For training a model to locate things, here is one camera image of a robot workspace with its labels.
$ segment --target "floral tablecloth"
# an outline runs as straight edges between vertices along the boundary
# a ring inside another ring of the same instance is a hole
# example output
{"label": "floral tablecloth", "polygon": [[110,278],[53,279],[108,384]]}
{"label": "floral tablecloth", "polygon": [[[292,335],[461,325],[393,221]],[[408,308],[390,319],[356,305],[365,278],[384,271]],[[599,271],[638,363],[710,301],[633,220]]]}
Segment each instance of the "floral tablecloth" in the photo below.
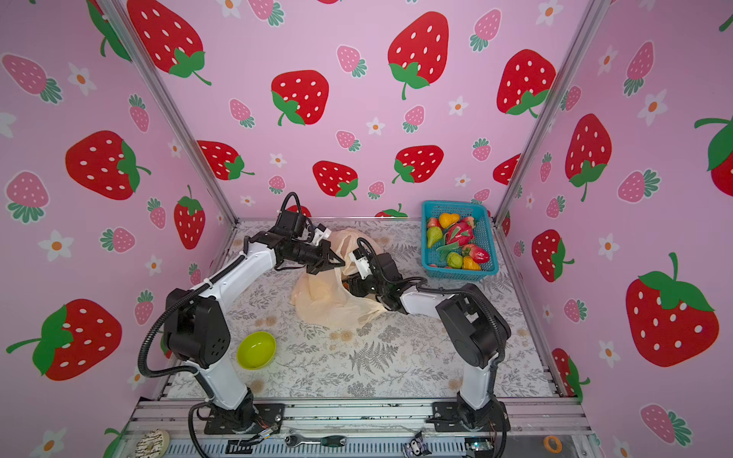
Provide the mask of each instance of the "floral tablecloth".
{"label": "floral tablecloth", "polygon": [[[420,263],[418,221],[325,221],[331,230],[355,227],[381,244],[403,276],[424,276]],[[231,259],[243,237],[272,227],[272,221],[244,221],[230,248]],[[507,357],[499,366],[496,395],[551,396],[534,342],[527,330],[512,282],[496,249],[500,270],[479,287],[512,328]],[[357,330],[330,329],[302,322],[290,294],[302,270],[273,272],[258,278],[226,312],[232,334],[228,357],[240,379],[259,398],[283,397],[452,397],[460,389],[463,360],[436,318],[381,314]],[[455,280],[431,279],[429,285],[460,287]],[[236,361],[239,343],[256,330],[277,340],[273,362],[258,371]],[[187,372],[176,374],[167,395],[202,398],[203,390]]]}

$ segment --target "beige plastic bag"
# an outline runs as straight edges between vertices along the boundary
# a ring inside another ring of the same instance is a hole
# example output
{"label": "beige plastic bag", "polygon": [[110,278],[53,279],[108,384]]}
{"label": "beige plastic bag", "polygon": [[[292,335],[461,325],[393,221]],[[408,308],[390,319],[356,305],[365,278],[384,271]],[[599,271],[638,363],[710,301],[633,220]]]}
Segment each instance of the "beige plastic bag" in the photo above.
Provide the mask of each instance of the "beige plastic bag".
{"label": "beige plastic bag", "polygon": [[298,279],[291,300],[301,320],[327,328],[356,329],[386,311],[375,299],[357,298],[344,288],[346,277],[358,272],[356,265],[349,259],[349,253],[357,248],[356,239],[359,237],[367,239],[377,254],[384,252],[369,236],[355,229],[332,233],[328,238],[331,249],[346,265],[316,275],[304,273]]}

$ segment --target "teal basket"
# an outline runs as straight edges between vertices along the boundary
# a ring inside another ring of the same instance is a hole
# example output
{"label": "teal basket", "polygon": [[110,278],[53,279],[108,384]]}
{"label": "teal basket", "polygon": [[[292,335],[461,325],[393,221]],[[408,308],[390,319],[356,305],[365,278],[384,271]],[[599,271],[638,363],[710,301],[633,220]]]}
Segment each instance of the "teal basket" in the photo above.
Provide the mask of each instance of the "teal basket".
{"label": "teal basket", "polygon": [[[441,267],[430,267],[430,264],[446,264],[441,261],[441,255],[435,249],[427,247],[427,220],[437,218],[441,213],[457,213],[464,218],[473,216],[476,220],[474,237],[478,246],[491,255],[489,262],[479,264],[481,270],[444,269]],[[444,200],[428,200],[422,203],[422,267],[427,270],[431,277],[453,278],[456,280],[479,281],[487,275],[496,275],[499,272],[499,264],[496,259],[494,248],[494,236],[491,232],[491,221],[486,212],[486,207],[466,202],[450,202]]]}

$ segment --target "green bowl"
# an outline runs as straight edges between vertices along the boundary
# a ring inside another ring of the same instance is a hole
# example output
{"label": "green bowl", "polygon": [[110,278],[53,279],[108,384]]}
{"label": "green bowl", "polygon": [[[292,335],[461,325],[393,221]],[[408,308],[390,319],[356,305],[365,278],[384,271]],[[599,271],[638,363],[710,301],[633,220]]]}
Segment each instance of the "green bowl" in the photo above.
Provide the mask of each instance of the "green bowl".
{"label": "green bowl", "polygon": [[248,335],[237,350],[237,362],[244,369],[256,371],[275,358],[277,343],[272,334],[263,330]]}

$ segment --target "strawberry wallpaper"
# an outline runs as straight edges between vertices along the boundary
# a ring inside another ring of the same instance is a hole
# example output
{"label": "strawberry wallpaper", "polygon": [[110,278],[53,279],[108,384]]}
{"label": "strawberry wallpaper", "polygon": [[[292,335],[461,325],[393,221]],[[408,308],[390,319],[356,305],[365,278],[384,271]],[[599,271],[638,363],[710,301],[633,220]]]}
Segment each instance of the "strawberry wallpaper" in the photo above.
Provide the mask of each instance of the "strawberry wallpaper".
{"label": "strawberry wallpaper", "polygon": [[229,227],[96,2],[12,2],[0,43],[3,455],[108,458]]}
{"label": "strawberry wallpaper", "polygon": [[238,215],[495,211],[586,0],[128,0]]}
{"label": "strawberry wallpaper", "polygon": [[606,457],[728,448],[732,12],[615,1],[505,221]]}

